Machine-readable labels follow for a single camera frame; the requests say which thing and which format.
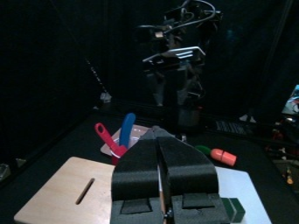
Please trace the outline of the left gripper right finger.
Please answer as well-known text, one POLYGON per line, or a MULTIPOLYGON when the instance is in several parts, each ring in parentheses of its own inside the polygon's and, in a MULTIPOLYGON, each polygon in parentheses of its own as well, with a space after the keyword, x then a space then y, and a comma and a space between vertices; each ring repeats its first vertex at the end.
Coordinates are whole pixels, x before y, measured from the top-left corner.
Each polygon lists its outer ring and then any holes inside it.
POLYGON ((152 127, 166 224, 229 224, 214 166, 204 154, 152 127))

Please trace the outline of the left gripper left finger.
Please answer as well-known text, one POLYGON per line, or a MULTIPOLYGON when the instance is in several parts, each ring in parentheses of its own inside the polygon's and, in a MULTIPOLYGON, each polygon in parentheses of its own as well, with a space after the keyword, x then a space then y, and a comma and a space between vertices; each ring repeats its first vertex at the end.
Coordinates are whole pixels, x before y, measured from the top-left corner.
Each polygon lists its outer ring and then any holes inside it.
POLYGON ((120 158, 110 181, 109 224, 162 224, 154 140, 138 140, 120 158))

